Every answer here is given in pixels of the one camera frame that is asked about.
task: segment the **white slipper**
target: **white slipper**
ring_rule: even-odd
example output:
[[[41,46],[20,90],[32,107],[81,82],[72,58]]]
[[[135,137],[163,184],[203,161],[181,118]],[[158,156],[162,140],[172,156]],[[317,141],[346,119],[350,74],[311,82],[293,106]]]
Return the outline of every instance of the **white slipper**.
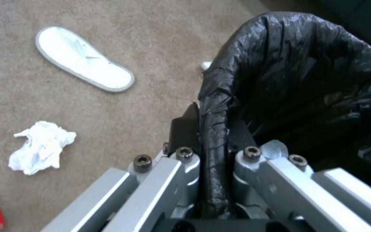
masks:
[[[42,29],[35,45],[51,63],[105,91],[121,92],[134,83],[132,72],[110,61],[72,31],[57,26]]]

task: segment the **silver metal bar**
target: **silver metal bar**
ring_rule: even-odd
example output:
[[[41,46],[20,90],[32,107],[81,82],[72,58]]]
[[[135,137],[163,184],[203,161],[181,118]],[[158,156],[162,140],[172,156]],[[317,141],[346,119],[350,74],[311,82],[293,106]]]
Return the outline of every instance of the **silver metal bar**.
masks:
[[[371,226],[311,180],[286,158],[260,164],[246,181],[277,217],[299,214],[316,231],[371,231]]]
[[[371,224],[371,188],[343,169],[315,173],[312,179]]]
[[[160,217],[169,217],[186,186],[184,165],[161,158],[103,232],[151,231]]]
[[[98,231],[136,187],[133,175],[110,168],[42,231]]]

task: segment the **crumpled tissue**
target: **crumpled tissue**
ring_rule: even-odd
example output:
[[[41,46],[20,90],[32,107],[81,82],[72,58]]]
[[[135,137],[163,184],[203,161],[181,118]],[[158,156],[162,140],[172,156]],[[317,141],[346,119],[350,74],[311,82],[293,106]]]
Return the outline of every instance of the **crumpled tissue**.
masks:
[[[14,134],[15,138],[26,136],[24,145],[9,157],[8,166],[32,175],[48,167],[59,168],[59,154],[63,147],[74,142],[77,134],[68,132],[55,123],[36,122],[31,128]]]

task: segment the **plastic bag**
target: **plastic bag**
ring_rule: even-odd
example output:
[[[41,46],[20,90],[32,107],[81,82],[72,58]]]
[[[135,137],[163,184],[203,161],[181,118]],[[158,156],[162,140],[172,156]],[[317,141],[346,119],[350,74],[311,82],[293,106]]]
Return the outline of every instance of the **plastic bag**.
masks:
[[[343,167],[371,185],[371,47],[311,14],[274,12],[242,25],[204,72],[199,94],[202,216],[233,212],[230,122],[258,145],[277,139],[315,170]]]

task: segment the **screw head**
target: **screw head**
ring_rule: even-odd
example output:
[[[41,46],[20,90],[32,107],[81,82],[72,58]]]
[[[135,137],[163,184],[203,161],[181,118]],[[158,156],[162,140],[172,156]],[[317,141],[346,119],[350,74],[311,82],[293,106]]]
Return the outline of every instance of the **screw head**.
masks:
[[[302,157],[297,154],[289,155],[289,161],[298,167],[300,170],[305,171],[307,167],[307,160],[305,157]]]
[[[193,150],[190,147],[180,147],[176,150],[177,160],[187,163],[190,162],[191,157],[193,157]]]
[[[162,144],[162,153],[168,155],[168,142]]]
[[[247,161],[257,162],[262,155],[262,152],[258,147],[248,146],[244,148],[243,157]]]
[[[148,172],[153,164],[153,160],[148,155],[136,156],[133,160],[134,170],[139,173]]]

